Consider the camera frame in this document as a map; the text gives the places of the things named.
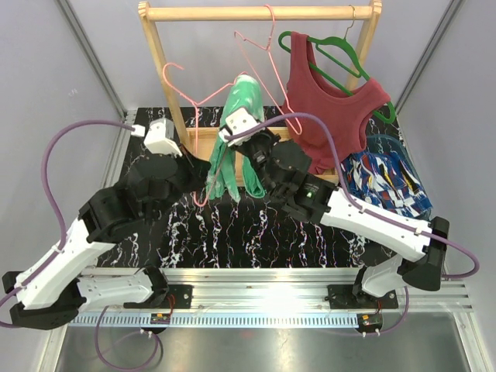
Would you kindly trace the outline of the green tie-dye trousers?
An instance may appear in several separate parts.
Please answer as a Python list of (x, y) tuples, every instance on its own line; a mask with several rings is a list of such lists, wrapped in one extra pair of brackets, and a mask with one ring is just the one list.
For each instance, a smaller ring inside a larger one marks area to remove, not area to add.
[[(222, 110), (220, 126), (226, 124), (226, 119), (230, 114), (242, 107), (257, 121), (265, 120), (259, 82), (247, 74), (239, 75), (230, 88)], [(208, 199), (221, 198), (227, 192), (232, 200), (239, 202), (240, 195), (236, 183), (236, 151), (228, 148), (227, 144), (217, 137), (209, 161), (211, 169), (206, 181)], [(242, 157), (241, 173), (246, 192), (251, 197), (262, 198), (266, 195), (255, 170), (245, 157)]]

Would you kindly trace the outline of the blue red white trousers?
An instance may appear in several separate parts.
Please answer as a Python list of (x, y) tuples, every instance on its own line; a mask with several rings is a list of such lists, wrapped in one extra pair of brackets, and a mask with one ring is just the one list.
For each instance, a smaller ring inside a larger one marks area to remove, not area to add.
[(421, 182), (396, 153), (354, 153), (341, 169), (350, 194), (369, 204), (417, 219), (432, 209)]

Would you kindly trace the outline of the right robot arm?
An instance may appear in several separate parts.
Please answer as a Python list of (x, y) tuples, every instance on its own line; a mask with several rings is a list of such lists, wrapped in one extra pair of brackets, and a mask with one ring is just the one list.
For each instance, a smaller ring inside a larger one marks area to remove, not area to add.
[(423, 291), (440, 289), (447, 220), (404, 217), (351, 198), (345, 189), (310, 174), (310, 159), (300, 146), (269, 129), (231, 139), (228, 146), (250, 162), (270, 200), (293, 219), (343, 229), (394, 251), (392, 258), (360, 269), (346, 289), (330, 294), (340, 308), (373, 308), (406, 285)]

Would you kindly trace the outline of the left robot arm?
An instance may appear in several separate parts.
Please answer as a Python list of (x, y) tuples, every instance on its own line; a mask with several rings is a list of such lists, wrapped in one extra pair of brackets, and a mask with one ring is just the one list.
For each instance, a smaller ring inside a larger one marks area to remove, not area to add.
[(107, 278), (81, 272), (141, 225), (158, 220), (183, 195), (201, 190), (210, 167), (190, 153), (153, 154), (113, 186), (97, 191), (80, 208), (64, 244), (56, 244), (34, 267), (3, 275), (5, 292), (16, 298), (7, 327), (50, 330), (106, 306), (159, 308), (167, 303), (169, 286), (157, 267)]

